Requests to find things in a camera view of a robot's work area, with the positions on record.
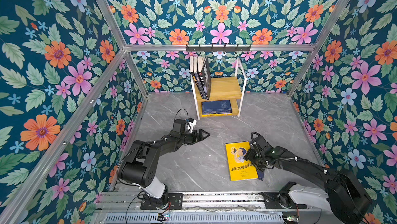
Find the floral wallpaper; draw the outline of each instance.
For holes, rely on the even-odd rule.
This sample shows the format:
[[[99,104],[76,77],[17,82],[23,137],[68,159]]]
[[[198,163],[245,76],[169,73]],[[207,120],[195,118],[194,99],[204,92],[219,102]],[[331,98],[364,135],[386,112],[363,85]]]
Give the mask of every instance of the floral wallpaper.
[[[94,0],[0,3],[3,211],[118,47]],[[123,61],[18,223],[89,222],[112,181],[140,99]]]
[[[295,92],[327,166],[353,170],[370,223],[397,221],[397,0],[351,0]]]

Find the pink flower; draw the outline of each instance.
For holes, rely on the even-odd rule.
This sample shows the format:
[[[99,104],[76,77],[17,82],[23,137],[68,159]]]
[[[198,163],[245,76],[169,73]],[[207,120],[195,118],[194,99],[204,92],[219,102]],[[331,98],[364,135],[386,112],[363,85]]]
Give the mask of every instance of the pink flower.
[[[84,65],[84,69],[89,69],[91,70],[91,66],[93,66],[94,64],[91,62],[91,58],[87,58],[86,56],[84,56],[84,59],[81,61],[81,63]]]
[[[196,27],[196,31],[197,30],[202,31],[202,29],[205,28],[204,22],[197,21],[197,23],[195,24],[195,27]]]
[[[239,23],[240,25],[237,26],[237,28],[240,29],[240,32],[243,30],[247,30],[248,24],[247,21],[243,21]]]
[[[95,122],[88,122],[88,128],[86,131],[90,133],[90,136],[92,136],[92,133],[97,133],[97,127],[98,125],[95,124]]]
[[[352,89],[358,89],[361,87],[361,91],[366,95],[370,91],[370,85],[378,86],[382,82],[379,78],[373,77],[380,70],[380,65],[376,65],[368,70],[368,63],[363,62],[360,67],[361,73],[358,71],[354,71],[351,73],[351,77],[354,79],[358,79],[351,86]]]
[[[271,68],[272,68],[272,67],[276,67],[277,64],[278,64],[277,59],[271,60],[271,61],[269,62],[269,65],[270,65]]]
[[[325,97],[328,97],[328,95],[330,94],[330,87],[327,87],[327,86],[324,86],[324,88],[323,89],[321,89],[321,91],[322,91],[322,95],[323,96],[325,96]]]
[[[63,198],[63,193],[69,191],[69,186],[67,184],[69,183],[69,179],[63,181],[63,178],[59,179],[59,185],[54,185],[51,187],[52,191],[54,194],[52,195],[52,200],[57,198],[59,196],[59,199]]]
[[[335,72],[332,72],[332,69],[334,68],[334,66],[325,66],[325,70],[321,73],[321,75],[324,75],[323,80],[331,80],[331,76],[335,75]]]
[[[245,61],[249,60],[250,58],[254,58],[254,54],[256,51],[249,51],[249,52],[243,52],[241,55],[242,58],[245,58]]]
[[[130,23],[129,24],[129,28],[131,30],[124,30],[124,33],[128,36],[131,36],[131,38],[129,38],[129,42],[131,44],[135,44],[136,42],[138,42],[139,45],[143,45],[143,42],[148,42],[150,41],[150,39],[147,36],[144,36],[143,34],[145,33],[145,29],[144,28],[138,28],[138,31],[136,30],[136,27],[134,24]]]
[[[170,57],[171,57],[172,60],[174,60],[175,58],[179,58],[178,51],[167,52],[166,57],[167,57],[167,58],[170,58]]]
[[[50,177],[53,177],[55,175],[57,167],[60,170],[64,170],[66,168],[65,163],[62,161],[67,159],[68,156],[69,156],[69,153],[65,152],[59,157],[58,161],[55,163],[54,167],[52,167],[52,169],[50,171],[50,174],[49,174]]]
[[[391,150],[393,152],[390,152],[389,150],[383,151],[383,153],[389,157],[389,159],[386,161],[386,164],[390,167],[394,166],[397,163],[397,146],[391,146]]]
[[[323,56],[319,56],[318,54],[316,55],[316,58],[313,60],[313,69],[315,68],[317,71],[320,68],[320,66],[323,65],[322,62]]]
[[[371,120],[371,126],[368,123],[364,123],[362,126],[369,131],[364,132],[365,137],[370,137],[371,136],[371,141],[372,143],[376,144],[378,143],[378,138],[381,140],[386,140],[386,135],[381,133],[382,131],[386,130],[386,125],[380,124],[379,126],[376,126],[377,122],[375,119]]]
[[[110,88],[110,95],[111,95],[113,98],[115,98],[115,97],[117,96],[117,88],[115,88],[114,85],[113,85],[112,88]]]
[[[320,151],[322,154],[325,154],[327,152],[327,148],[325,147],[324,144],[320,145]]]
[[[297,44],[302,44],[303,41],[307,44],[310,43],[312,41],[312,38],[310,38],[310,36],[315,35],[318,32],[317,29],[311,30],[312,28],[313,23],[307,25],[306,29],[299,27],[297,30],[298,35],[292,37],[291,41],[298,41]]]
[[[357,58],[353,57],[353,62],[350,63],[352,69],[354,70],[355,68],[360,69],[360,64],[363,63],[364,61],[361,60],[361,56],[359,55]]]
[[[387,176],[383,176],[383,180],[385,180],[385,182],[383,183],[383,186],[386,188],[389,188],[390,193],[392,193],[394,195],[397,190],[397,183],[395,181],[394,176],[390,175],[390,178],[388,178]]]
[[[196,52],[183,52],[183,54],[185,54],[185,59],[189,59],[190,58],[190,56],[193,56],[193,57],[198,57],[198,55],[196,54]]]
[[[295,35],[297,33],[297,29],[298,28],[294,28],[294,26],[292,26],[291,29],[287,30],[287,35],[286,36],[292,37],[293,35]]]
[[[312,139],[313,143],[316,143],[316,138],[314,137],[316,135],[316,131],[310,127],[310,125],[306,126],[307,132],[310,135],[310,138]]]
[[[261,51],[261,55],[259,57],[264,58],[265,60],[268,59],[268,57],[273,57],[273,51]]]
[[[80,130],[82,129],[82,127],[83,127],[83,126],[80,124],[79,128],[76,130],[75,134],[74,134],[73,137],[70,139],[70,141],[69,141],[70,144],[73,144],[73,143],[74,143],[75,137],[78,138],[78,139],[81,138],[81,133],[78,132],[78,131],[80,131]]]
[[[165,60],[163,60],[162,62],[161,62],[161,67],[164,67],[164,68],[168,68],[170,66],[170,64],[168,63],[168,60],[167,61],[165,61]]]
[[[156,30],[152,30],[151,27],[145,28],[145,34],[149,35],[149,38],[156,37],[155,32]]]
[[[77,71],[73,66],[68,66],[67,68],[73,77],[66,76],[63,80],[69,85],[74,84],[72,89],[73,95],[77,96],[80,93],[80,88],[82,92],[87,94],[91,89],[91,84],[87,80],[91,79],[92,73],[84,72],[84,65],[81,62],[77,64]]]
[[[356,122],[351,122],[349,120],[347,120],[347,124],[344,124],[343,126],[346,128],[345,132],[348,133],[350,132],[350,135],[354,135],[354,132],[358,131],[357,127],[355,127]]]
[[[218,31],[216,31],[215,29],[210,31],[211,35],[215,36],[214,38],[212,38],[211,43],[217,43],[219,41],[219,44],[222,43],[222,41],[224,43],[229,43],[229,38],[227,38],[226,36],[229,36],[231,34],[231,30],[225,30],[225,24],[223,22],[218,24]]]
[[[65,82],[63,82],[63,81],[61,82],[61,85],[56,85],[55,87],[58,89],[56,94],[58,96],[62,95],[63,99],[66,98],[66,95],[71,94],[71,92],[68,90],[68,89],[70,89],[70,85],[65,85]]]

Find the orange flower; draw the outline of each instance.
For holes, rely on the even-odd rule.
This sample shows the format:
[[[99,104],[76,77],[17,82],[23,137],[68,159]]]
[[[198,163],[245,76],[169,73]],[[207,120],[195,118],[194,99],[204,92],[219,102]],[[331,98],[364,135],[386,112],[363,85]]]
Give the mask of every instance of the orange flower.
[[[138,103],[138,108],[136,109],[136,111],[139,113],[139,111],[141,111],[141,107],[142,107],[142,102]]]
[[[130,5],[127,6],[122,6],[122,15],[124,19],[127,21],[133,23],[133,22],[138,22],[139,15],[136,13],[135,8],[131,8]]]
[[[116,134],[122,135],[125,127],[126,127],[126,122],[124,122],[123,119],[119,120],[116,125]]]
[[[342,52],[340,41],[333,41],[331,44],[328,45],[327,50],[325,51],[325,60],[329,63],[334,63],[335,60],[338,60],[340,54]]]
[[[299,105],[296,102],[294,102],[294,106],[295,106],[295,109],[297,110],[297,112],[299,112]]]
[[[69,48],[65,47],[65,44],[62,42],[52,41],[51,46],[46,46],[44,48],[46,53],[44,56],[46,60],[50,60],[50,65],[53,67],[57,67],[62,69],[69,64],[69,61],[72,60],[72,57],[69,55]]]
[[[116,175],[117,172],[117,165],[115,165],[110,172],[110,178],[109,178],[109,183],[112,183],[114,176]]]
[[[155,88],[155,89],[161,88],[161,83],[158,82],[158,81],[156,81],[156,80],[152,80],[152,81],[150,82],[150,85],[151,85],[153,88]]]
[[[379,64],[383,65],[386,63],[387,65],[393,63],[393,59],[397,59],[397,41],[391,41],[390,43],[387,41],[382,44],[382,47],[379,47],[376,50],[377,55],[375,56],[375,60],[379,60]]]
[[[83,212],[85,210],[85,207],[87,206],[87,202],[83,202],[80,207],[79,207],[79,211]]]
[[[219,8],[215,11],[216,14],[216,19],[219,22],[224,22],[227,20],[227,15],[229,14],[229,11],[226,9],[225,5],[219,6]]]
[[[37,148],[39,151],[46,150],[48,143],[52,144],[57,133],[60,132],[59,125],[56,125],[56,119],[50,116],[47,120],[47,115],[39,114],[36,116],[36,121],[33,119],[27,120],[23,127],[28,129],[21,132],[21,141],[29,141],[26,143],[26,148],[33,151]]]
[[[241,12],[241,7],[236,5],[236,6],[234,6],[233,11],[235,13],[240,13]]]
[[[321,132],[321,131],[324,131],[324,123],[322,123],[322,120],[320,120],[320,119],[315,119],[315,121],[314,121],[314,124],[313,124],[313,127],[314,127],[314,129],[317,131],[317,132]]]
[[[100,44],[99,51],[102,53],[103,60],[110,63],[114,57],[113,45],[108,40],[101,41]]]
[[[206,7],[204,8],[204,12],[205,12],[205,13],[210,13],[210,12],[211,12],[211,7],[210,7],[210,6],[206,6]]]
[[[322,4],[320,6],[316,4],[313,6],[313,8],[309,8],[307,14],[305,15],[306,22],[314,22],[315,20],[320,18],[320,15],[323,13],[323,11],[324,9]]]
[[[280,81],[277,81],[276,83],[275,83],[275,87],[276,88],[282,88],[282,87],[284,87],[285,85],[287,84],[287,82],[285,81],[285,80],[280,80]]]
[[[381,224],[379,219],[375,219],[375,216],[371,213],[365,214],[365,218],[370,222],[369,224]]]
[[[187,45],[187,41],[189,41],[189,36],[186,36],[185,30],[180,30],[176,28],[175,31],[170,32],[170,41],[173,45]]]
[[[269,41],[273,38],[271,36],[273,33],[267,28],[263,28],[262,31],[256,31],[255,35],[252,37],[252,41],[254,45],[267,45]]]

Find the dark blue book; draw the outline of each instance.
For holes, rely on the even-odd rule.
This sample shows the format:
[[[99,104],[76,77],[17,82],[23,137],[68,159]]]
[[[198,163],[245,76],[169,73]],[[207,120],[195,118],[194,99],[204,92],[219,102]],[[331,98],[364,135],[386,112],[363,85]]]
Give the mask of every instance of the dark blue book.
[[[228,114],[231,112],[230,100],[201,102],[202,114]]]

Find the gray marble floor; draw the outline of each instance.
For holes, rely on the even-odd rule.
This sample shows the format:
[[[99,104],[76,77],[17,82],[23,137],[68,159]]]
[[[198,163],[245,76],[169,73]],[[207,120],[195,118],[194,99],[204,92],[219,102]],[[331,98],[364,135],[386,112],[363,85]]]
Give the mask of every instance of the gray marble floor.
[[[136,139],[153,141],[172,129],[175,113],[185,108],[196,119],[192,94],[150,95]],[[185,118],[185,112],[179,116]],[[262,134],[273,146],[282,146],[296,155],[318,164],[316,151],[285,94],[246,94],[240,118],[206,117],[196,128],[210,137],[192,146],[160,157],[156,176],[170,191],[271,191],[280,190],[293,181],[314,186],[305,179],[284,170],[267,170],[264,180],[230,181],[225,144],[250,140],[250,133]],[[131,192],[136,187],[116,185],[116,191]]]

